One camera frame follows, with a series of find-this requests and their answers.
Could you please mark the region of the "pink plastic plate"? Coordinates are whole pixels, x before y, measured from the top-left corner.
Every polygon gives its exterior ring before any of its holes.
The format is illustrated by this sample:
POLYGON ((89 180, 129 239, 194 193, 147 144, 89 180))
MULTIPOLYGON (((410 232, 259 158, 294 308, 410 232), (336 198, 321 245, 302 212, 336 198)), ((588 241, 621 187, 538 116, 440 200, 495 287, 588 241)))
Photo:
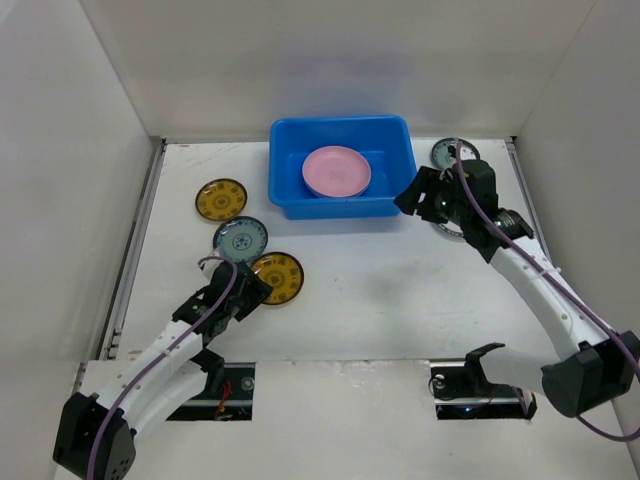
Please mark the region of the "pink plastic plate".
POLYGON ((302 178, 308 188, 328 195, 350 195, 367 189, 371 167, 356 150, 326 146, 311 152, 302 164, 302 178))

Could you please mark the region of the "purple plastic plate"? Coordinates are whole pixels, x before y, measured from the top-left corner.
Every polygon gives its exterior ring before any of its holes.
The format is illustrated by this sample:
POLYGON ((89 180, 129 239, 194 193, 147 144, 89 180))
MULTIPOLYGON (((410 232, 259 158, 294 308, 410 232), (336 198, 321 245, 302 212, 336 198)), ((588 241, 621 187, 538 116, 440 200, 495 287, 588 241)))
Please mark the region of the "purple plastic plate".
POLYGON ((309 192, 311 194, 313 194, 315 197, 318 198, 329 198, 329 199, 345 199, 345 198, 356 198, 359 197, 361 195, 363 195, 367 189, 362 189, 360 191, 357 191, 356 193, 350 194, 350 195, 328 195, 328 194, 324 194, 321 193, 317 190, 314 190, 313 188, 307 188, 309 190, 309 192))

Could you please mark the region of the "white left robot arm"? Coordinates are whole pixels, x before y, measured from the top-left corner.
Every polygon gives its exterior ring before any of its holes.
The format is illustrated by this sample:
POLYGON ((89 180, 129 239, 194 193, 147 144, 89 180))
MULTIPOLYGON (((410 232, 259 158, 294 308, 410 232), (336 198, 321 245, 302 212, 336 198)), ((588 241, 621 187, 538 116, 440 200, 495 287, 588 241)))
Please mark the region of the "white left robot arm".
POLYGON ((137 443, 186 401, 218 393, 224 359, 209 344, 273 289, 249 266, 219 258, 209 283, 172 314, 136 360, 108 384, 64 404, 53 461, 80 479, 123 479, 137 443))

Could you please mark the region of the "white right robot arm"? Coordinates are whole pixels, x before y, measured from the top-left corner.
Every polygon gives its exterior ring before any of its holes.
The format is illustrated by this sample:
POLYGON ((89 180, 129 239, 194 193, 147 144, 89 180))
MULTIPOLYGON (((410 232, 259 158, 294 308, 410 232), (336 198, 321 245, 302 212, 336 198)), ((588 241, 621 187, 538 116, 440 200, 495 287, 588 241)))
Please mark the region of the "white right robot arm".
POLYGON ((459 226, 465 242, 515 289, 553 345, 551 356, 503 343, 469 352, 463 381, 470 392, 520 387, 575 418, 629 391, 639 372, 638 337, 615 332, 577 297, 531 226, 516 211, 500 207, 495 172, 487 162, 465 160, 445 171, 421 167, 394 203, 406 215, 459 226))

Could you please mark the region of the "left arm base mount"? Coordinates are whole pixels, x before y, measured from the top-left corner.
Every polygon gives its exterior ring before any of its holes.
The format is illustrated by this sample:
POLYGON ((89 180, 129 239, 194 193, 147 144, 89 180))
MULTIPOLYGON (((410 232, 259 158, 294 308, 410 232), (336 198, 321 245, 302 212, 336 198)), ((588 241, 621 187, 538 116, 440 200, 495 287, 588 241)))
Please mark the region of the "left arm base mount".
POLYGON ((168 421, 251 421, 255 391, 255 363, 225 365, 220 380, 211 380, 203 392, 168 417, 168 421))

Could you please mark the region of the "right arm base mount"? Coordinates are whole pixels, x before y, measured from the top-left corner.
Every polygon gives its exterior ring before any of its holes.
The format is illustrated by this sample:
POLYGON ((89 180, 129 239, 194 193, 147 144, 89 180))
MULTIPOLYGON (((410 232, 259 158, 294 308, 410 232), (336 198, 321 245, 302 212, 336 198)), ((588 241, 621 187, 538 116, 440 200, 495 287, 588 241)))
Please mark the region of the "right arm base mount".
POLYGON ((464 360, 430 363, 428 390, 438 420, 532 420, 538 406, 533 393, 506 384, 479 383, 464 360))

